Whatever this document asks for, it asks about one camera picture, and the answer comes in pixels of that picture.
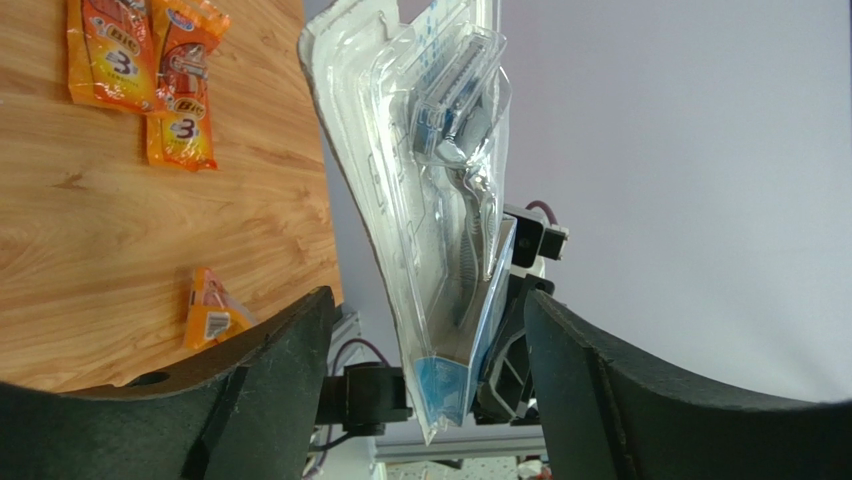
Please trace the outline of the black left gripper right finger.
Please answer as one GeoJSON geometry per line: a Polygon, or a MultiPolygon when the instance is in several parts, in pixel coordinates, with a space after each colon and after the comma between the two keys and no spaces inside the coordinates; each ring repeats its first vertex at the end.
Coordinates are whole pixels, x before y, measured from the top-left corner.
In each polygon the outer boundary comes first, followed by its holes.
{"type": "Polygon", "coordinates": [[[558,479],[847,479],[851,405],[690,372],[543,292],[524,306],[535,396],[558,479]]]}

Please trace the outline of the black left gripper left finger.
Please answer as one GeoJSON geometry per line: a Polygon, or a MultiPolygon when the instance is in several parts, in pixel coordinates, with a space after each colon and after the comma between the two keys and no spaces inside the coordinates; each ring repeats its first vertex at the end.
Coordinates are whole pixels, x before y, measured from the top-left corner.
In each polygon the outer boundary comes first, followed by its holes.
{"type": "Polygon", "coordinates": [[[5,479],[298,479],[335,302],[319,287],[224,343],[122,387],[3,384],[5,479]]]}

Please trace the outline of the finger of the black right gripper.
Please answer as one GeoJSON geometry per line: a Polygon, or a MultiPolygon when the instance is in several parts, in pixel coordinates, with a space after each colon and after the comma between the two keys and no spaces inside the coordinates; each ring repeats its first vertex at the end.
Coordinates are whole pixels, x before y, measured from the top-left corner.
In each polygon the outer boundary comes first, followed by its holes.
{"type": "Polygon", "coordinates": [[[528,294],[554,293],[554,283],[528,275],[509,278],[505,310],[494,341],[486,355],[473,401],[475,423],[481,425],[533,426],[540,423],[535,406],[535,387],[526,342],[524,305],[528,294]]]}

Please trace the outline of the orange Bic razor bag front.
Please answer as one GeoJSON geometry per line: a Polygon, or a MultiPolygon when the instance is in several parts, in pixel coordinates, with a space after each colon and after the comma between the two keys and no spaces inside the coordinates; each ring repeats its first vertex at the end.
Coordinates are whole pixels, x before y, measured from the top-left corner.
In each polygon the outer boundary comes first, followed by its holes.
{"type": "Polygon", "coordinates": [[[201,351],[258,324],[255,316],[226,290],[212,269],[197,268],[190,290],[183,346],[201,351]]]}

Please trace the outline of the Gillette razor blister pack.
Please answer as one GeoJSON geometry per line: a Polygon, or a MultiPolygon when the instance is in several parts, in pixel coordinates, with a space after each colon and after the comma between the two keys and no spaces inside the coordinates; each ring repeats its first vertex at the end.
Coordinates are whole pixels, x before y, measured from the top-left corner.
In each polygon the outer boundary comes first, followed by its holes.
{"type": "Polygon", "coordinates": [[[468,416],[503,316],[512,89],[496,1],[335,1],[298,53],[387,293],[423,438],[468,416]]]}

